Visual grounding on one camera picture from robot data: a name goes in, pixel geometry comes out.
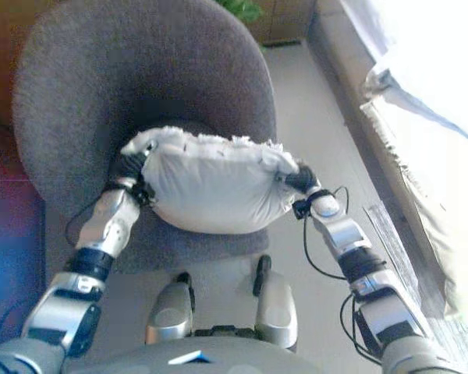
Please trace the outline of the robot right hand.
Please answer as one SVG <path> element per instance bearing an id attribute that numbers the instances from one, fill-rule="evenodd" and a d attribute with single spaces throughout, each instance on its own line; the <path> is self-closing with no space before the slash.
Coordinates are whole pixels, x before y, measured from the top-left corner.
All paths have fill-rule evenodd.
<path id="1" fill-rule="evenodd" d="M 317 176 L 306 164 L 300 164 L 298 171 L 294 173 L 278 173 L 275 179 L 284 190 L 300 194 L 301 196 L 311 196 L 322 190 Z"/>

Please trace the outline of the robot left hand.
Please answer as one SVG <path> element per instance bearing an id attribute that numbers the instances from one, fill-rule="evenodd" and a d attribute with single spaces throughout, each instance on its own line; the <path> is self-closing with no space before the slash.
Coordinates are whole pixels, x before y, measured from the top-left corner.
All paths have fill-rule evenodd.
<path id="1" fill-rule="evenodd" d="M 143 185 L 142 170 L 147 158 L 157 146 L 158 144 L 152 141 L 136 153 L 118 153 L 109 168 L 106 186 L 116 185 L 118 188 L 132 189 L 134 186 Z"/>

